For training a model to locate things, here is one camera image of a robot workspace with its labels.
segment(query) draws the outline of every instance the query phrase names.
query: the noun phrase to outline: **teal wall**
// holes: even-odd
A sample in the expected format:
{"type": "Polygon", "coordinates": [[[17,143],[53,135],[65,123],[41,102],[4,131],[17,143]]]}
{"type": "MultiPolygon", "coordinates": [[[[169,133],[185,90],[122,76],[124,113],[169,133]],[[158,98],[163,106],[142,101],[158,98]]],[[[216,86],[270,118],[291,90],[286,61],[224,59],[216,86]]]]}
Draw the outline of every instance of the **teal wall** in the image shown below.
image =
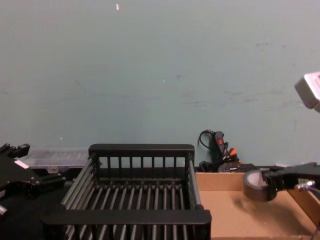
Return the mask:
{"type": "Polygon", "coordinates": [[[0,0],[0,144],[196,146],[213,129],[247,163],[318,161],[294,84],[320,70],[319,29],[319,0],[0,0]]]}

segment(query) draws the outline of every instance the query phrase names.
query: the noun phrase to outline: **tape roll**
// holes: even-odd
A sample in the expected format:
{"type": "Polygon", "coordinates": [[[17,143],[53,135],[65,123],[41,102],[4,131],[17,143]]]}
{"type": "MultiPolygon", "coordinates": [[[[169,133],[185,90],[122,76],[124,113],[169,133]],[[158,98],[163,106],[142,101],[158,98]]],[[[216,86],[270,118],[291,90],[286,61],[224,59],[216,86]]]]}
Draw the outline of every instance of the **tape roll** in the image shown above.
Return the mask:
{"type": "Polygon", "coordinates": [[[248,171],[244,174],[243,193],[249,199],[259,202],[271,201],[277,196],[277,191],[267,185],[259,170],[248,171]]]}

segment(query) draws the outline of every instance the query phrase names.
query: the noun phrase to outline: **black metal bar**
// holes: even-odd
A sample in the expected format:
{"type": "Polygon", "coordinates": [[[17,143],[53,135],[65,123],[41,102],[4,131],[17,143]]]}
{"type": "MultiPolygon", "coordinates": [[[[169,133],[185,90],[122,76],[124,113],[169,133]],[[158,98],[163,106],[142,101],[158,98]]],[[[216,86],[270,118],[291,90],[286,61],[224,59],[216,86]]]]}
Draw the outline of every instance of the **black metal bar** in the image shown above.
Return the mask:
{"type": "Polygon", "coordinates": [[[188,181],[188,174],[189,174],[189,160],[185,157],[184,158],[184,180],[188,181]]]}
{"type": "MultiPolygon", "coordinates": [[[[92,207],[91,207],[91,210],[93,210],[93,209],[95,209],[95,207],[96,207],[96,205],[97,205],[97,203],[98,203],[98,201],[99,201],[99,198],[100,198],[100,196],[101,196],[101,193],[102,193],[102,187],[100,187],[100,189],[99,189],[99,192],[98,192],[98,194],[97,194],[97,196],[96,196],[96,198],[95,198],[95,200],[94,200],[94,203],[93,203],[93,205],[92,205],[92,207]]],[[[82,237],[84,236],[84,234],[85,234],[85,232],[86,232],[86,229],[87,229],[87,225],[84,225],[83,227],[82,227],[82,229],[81,229],[81,232],[80,232],[80,238],[82,239],[82,237]]]]}
{"type": "Polygon", "coordinates": [[[74,239],[80,240],[79,225],[74,225],[74,239]]]}
{"type": "MultiPolygon", "coordinates": [[[[128,182],[128,184],[140,184],[141,182],[143,181],[143,183],[145,185],[147,184],[155,184],[155,183],[160,183],[160,184],[171,184],[171,183],[175,183],[176,185],[180,184],[183,182],[182,179],[180,178],[134,178],[134,179],[131,179],[131,178],[112,178],[112,182],[114,184],[125,184],[128,182]]],[[[102,177],[100,179],[100,182],[101,183],[109,183],[110,182],[110,179],[108,178],[105,178],[105,177],[102,177]]]]}
{"type": "MultiPolygon", "coordinates": [[[[122,195],[121,195],[121,199],[120,199],[120,203],[119,203],[119,208],[118,208],[119,210],[121,210],[124,205],[126,192],[127,192],[127,188],[124,187],[122,190],[122,195]]],[[[114,225],[113,226],[113,234],[116,234],[116,230],[117,230],[117,225],[114,225]]]]}
{"type": "Polygon", "coordinates": [[[121,162],[121,157],[118,157],[118,162],[119,162],[119,178],[122,178],[122,162],[121,162]]]}
{"type": "Polygon", "coordinates": [[[107,157],[107,164],[108,164],[108,178],[111,178],[111,159],[107,157]]]}
{"type": "MultiPolygon", "coordinates": [[[[132,187],[131,188],[131,193],[130,193],[130,198],[129,198],[129,203],[128,203],[128,207],[127,207],[128,210],[131,209],[132,201],[134,199],[134,194],[135,194],[135,188],[132,187]]],[[[128,225],[123,225],[122,230],[121,230],[120,240],[124,240],[125,239],[125,235],[126,235],[126,238],[129,239],[130,238],[129,232],[130,232],[129,226],[128,225]]]]}
{"type": "Polygon", "coordinates": [[[152,178],[154,178],[155,176],[155,157],[154,156],[151,158],[151,163],[152,163],[151,174],[152,174],[152,178]]]}
{"type": "Polygon", "coordinates": [[[197,185],[197,181],[196,181],[194,164],[193,164],[192,160],[189,160],[189,170],[190,170],[190,174],[189,174],[190,175],[190,184],[191,184],[191,188],[193,189],[193,194],[194,194],[194,204],[200,205],[201,200],[200,200],[198,185],[197,185]]]}
{"type": "Polygon", "coordinates": [[[109,197],[109,194],[110,194],[110,191],[111,191],[111,185],[107,188],[107,191],[105,193],[105,196],[104,196],[104,199],[103,199],[103,202],[102,202],[102,205],[100,207],[100,211],[103,210],[106,206],[106,203],[107,203],[107,200],[108,200],[108,197],[109,197]]]}
{"type": "MultiPolygon", "coordinates": [[[[145,209],[149,210],[150,207],[150,198],[151,198],[151,186],[148,186],[147,194],[146,194],[146,201],[145,201],[145,209]]],[[[148,226],[142,226],[143,236],[142,239],[146,240],[148,238],[148,226]]]]}
{"type": "Polygon", "coordinates": [[[177,158],[173,158],[173,177],[175,178],[177,176],[177,158]]]}
{"type": "MultiPolygon", "coordinates": [[[[167,187],[163,188],[163,210],[167,209],[167,187]]],[[[163,239],[167,240],[168,233],[167,233],[167,225],[163,226],[163,239]]]]}
{"type": "MultiPolygon", "coordinates": [[[[172,210],[176,209],[175,195],[176,195],[175,187],[172,186],[171,187],[171,204],[172,204],[171,208],[172,208],[172,210]]],[[[178,236],[177,236],[177,225],[173,225],[172,234],[173,234],[173,240],[177,240],[178,239],[178,236]]]]}
{"type": "MultiPolygon", "coordinates": [[[[90,194],[88,195],[88,197],[87,197],[86,199],[85,199],[85,198],[82,198],[81,201],[80,201],[79,206],[77,206],[75,209],[86,209],[86,207],[88,206],[89,201],[90,201],[90,199],[91,199],[91,197],[92,197],[92,195],[94,194],[94,191],[95,191],[95,189],[92,188],[92,185],[93,185],[93,182],[90,184],[90,187],[88,188],[88,190],[91,189],[91,192],[90,192],[90,194]]],[[[68,228],[67,228],[67,230],[66,230],[65,233],[66,233],[67,235],[69,234],[69,239],[72,239],[72,237],[73,237],[73,235],[74,235],[74,232],[75,232],[74,228],[71,227],[71,226],[68,226],[68,228]]]]}
{"type": "Polygon", "coordinates": [[[132,156],[130,157],[129,161],[130,161],[130,176],[131,176],[131,178],[133,178],[134,177],[134,173],[133,173],[134,166],[133,166],[132,156]]]}
{"type": "MultiPolygon", "coordinates": [[[[138,199],[137,199],[137,202],[136,202],[136,209],[139,210],[140,209],[140,206],[141,206],[141,198],[142,198],[142,192],[143,192],[143,189],[142,187],[139,189],[139,195],[138,195],[138,199]]],[[[132,233],[131,233],[131,240],[135,240],[136,238],[136,232],[137,232],[137,225],[133,225],[132,227],[132,233]]]]}
{"type": "Polygon", "coordinates": [[[81,190],[79,192],[78,195],[76,195],[75,197],[72,196],[72,199],[74,201],[70,201],[67,205],[66,205],[66,209],[76,209],[78,208],[79,204],[81,203],[81,201],[83,199],[85,199],[88,194],[89,194],[89,190],[90,188],[93,186],[93,181],[91,181],[93,174],[91,173],[90,176],[87,178],[87,180],[83,183],[83,186],[81,187],[81,190]]]}
{"type": "Polygon", "coordinates": [[[205,225],[211,222],[208,210],[55,210],[42,218],[47,225],[205,225]]]}
{"type": "Polygon", "coordinates": [[[93,144],[89,155],[98,157],[187,157],[194,155],[195,147],[190,144],[93,144]]]}
{"type": "Polygon", "coordinates": [[[97,227],[96,225],[91,225],[91,233],[92,233],[92,239],[93,240],[98,240],[98,237],[97,237],[97,227]]]}
{"type": "Polygon", "coordinates": [[[144,158],[141,156],[140,157],[141,161],[141,177],[144,177],[144,158]]]}
{"type": "Polygon", "coordinates": [[[62,205],[65,205],[66,209],[69,209],[71,207],[71,205],[74,203],[76,197],[78,196],[79,192],[82,190],[82,186],[85,184],[85,182],[87,180],[90,180],[91,177],[92,177],[92,174],[90,173],[90,169],[87,169],[87,171],[83,174],[83,177],[81,179],[79,179],[79,181],[76,180],[79,187],[74,189],[74,192],[72,194],[70,194],[70,198],[66,197],[65,199],[62,200],[62,205]]]}
{"type": "MultiPolygon", "coordinates": [[[[179,187],[179,195],[180,195],[180,206],[181,206],[181,210],[185,209],[185,203],[184,203],[184,195],[182,192],[182,188],[179,187]]],[[[188,235],[187,235],[187,226],[183,225],[182,226],[182,231],[183,231],[183,239],[184,240],[188,240],[188,235]]]]}
{"type": "Polygon", "coordinates": [[[94,173],[95,181],[99,182],[100,171],[101,171],[101,169],[100,169],[100,165],[101,165],[100,158],[97,156],[96,153],[92,153],[90,156],[92,158],[92,170],[93,170],[93,173],[94,173]]]}
{"type": "MultiPolygon", "coordinates": [[[[114,191],[114,194],[113,194],[113,197],[112,197],[112,200],[111,200],[111,204],[110,204],[110,207],[109,207],[109,210],[112,210],[114,208],[114,205],[115,205],[115,202],[116,202],[116,198],[117,198],[117,195],[118,195],[118,192],[119,192],[119,187],[117,187],[114,191]]],[[[103,225],[102,227],[102,230],[100,232],[100,236],[99,236],[99,240],[102,240],[104,239],[104,236],[105,236],[105,233],[106,233],[106,229],[107,229],[107,225],[103,225]]],[[[114,235],[114,231],[113,231],[113,227],[111,227],[111,229],[109,229],[109,232],[112,232],[112,236],[114,235]]]]}
{"type": "MultiPolygon", "coordinates": [[[[157,187],[155,189],[155,196],[154,196],[154,210],[158,209],[158,199],[159,198],[159,188],[157,187]]],[[[156,240],[157,239],[157,225],[152,225],[152,240],[156,240]]]]}
{"type": "Polygon", "coordinates": [[[163,170],[163,178],[166,177],[166,158],[162,158],[162,170],[163,170]]]}

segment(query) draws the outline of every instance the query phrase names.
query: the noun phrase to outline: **cable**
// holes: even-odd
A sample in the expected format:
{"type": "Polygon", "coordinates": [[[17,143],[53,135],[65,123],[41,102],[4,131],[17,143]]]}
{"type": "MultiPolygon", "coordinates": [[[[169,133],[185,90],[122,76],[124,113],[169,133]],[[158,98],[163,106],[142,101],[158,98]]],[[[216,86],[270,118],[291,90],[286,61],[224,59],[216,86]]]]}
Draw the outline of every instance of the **cable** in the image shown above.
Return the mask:
{"type": "Polygon", "coordinates": [[[319,190],[319,189],[316,189],[316,188],[313,188],[313,187],[309,187],[308,190],[314,191],[314,192],[316,192],[317,194],[320,194],[320,190],[319,190]]]}
{"type": "Polygon", "coordinates": [[[215,132],[214,132],[214,131],[212,131],[212,130],[209,130],[209,129],[204,130],[204,131],[202,131],[202,132],[200,133],[199,138],[198,138],[198,144],[199,144],[199,142],[200,142],[204,147],[206,147],[207,149],[209,149],[209,150],[210,150],[210,147],[209,147],[209,146],[207,146],[207,145],[205,145],[205,144],[204,144],[204,142],[201,140],[201,137],[202,137],[202,135],[203,135],[203,134],[210,134],[210,135],[213,135],[213,134],[215,134],[215,132]]]}

